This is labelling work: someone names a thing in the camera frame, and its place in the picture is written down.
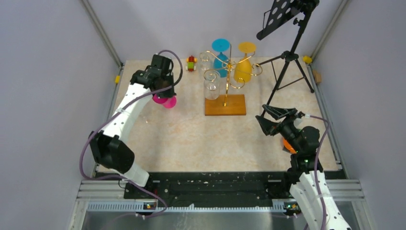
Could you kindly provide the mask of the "magenta wine glass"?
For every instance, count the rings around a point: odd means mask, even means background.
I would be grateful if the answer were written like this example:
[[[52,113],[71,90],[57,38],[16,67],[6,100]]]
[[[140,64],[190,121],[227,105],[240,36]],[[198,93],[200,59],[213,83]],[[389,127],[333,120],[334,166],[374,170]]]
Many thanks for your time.
[[[173,108],[177,103],[177,98],[175,96],[171,98],[160,98],[155,94],[152,99],[155,103],[160,104],[167,109]]]

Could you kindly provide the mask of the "clear glass front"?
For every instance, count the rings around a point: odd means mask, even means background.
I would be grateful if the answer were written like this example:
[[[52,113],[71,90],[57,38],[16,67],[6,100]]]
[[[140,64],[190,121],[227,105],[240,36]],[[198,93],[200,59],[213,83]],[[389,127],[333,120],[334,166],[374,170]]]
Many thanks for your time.
[[[215,100],[220,95],[220,74],[217,70],[209,69],[204,72],[204,97],[208,100]]]

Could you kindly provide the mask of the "yellow wine glass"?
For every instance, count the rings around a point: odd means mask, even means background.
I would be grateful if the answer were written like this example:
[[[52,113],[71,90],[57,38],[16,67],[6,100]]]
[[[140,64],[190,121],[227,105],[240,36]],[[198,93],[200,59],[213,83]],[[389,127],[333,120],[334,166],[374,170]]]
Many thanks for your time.
[[[240,52],[244,53],[242,59],[236,64],[234,80],[238,84],[248,83],[251,80],[252,65],[249,54],[254,54],[256,45],[252,42],[242,42],[238,45]]]

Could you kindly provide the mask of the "clear wine glass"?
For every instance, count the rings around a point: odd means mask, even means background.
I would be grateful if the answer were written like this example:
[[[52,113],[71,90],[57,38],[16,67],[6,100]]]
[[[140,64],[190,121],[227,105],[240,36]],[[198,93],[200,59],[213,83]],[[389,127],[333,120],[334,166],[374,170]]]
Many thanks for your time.
[[[140,115],[140,116],[139,116],[139,119],[142,120],[142,121],[143,121],[144,123],[146,123],[146,124],[149,123],[148,117],[145,116],[145,115]]]

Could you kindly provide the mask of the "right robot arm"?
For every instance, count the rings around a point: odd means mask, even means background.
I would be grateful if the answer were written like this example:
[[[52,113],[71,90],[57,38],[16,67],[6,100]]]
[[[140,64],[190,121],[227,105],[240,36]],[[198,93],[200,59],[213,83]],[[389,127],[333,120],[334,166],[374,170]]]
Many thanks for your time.
[[[307,230],[350,230],[350,224],[338,209],[326,182],[319,153],[326,133],[313,126],[298,129],[295,121],[308,114],[296,108],[278,108],[264,104],[264,112],[274,120],[256,116],[266,136],[280,134],[293,148],[290,168],[284,172],[281,184],[268,189],[272,198],[292,197],[306,220]]]

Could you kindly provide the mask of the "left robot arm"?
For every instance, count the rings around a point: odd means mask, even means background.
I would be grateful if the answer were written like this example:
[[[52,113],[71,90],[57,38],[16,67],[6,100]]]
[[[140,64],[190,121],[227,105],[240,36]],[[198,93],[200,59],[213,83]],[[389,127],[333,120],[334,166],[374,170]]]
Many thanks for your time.
[[[175,95],[173,67],[171,58],[154,54],[144,70],[132,75],[111,121],[90,136],[96,163],[134,182],[135,192],[142,198],[150,197],[154,186],[148,182],[149,173],[136,163],[135,154],[126,143],[136,119],[154,95],[161,98]]]

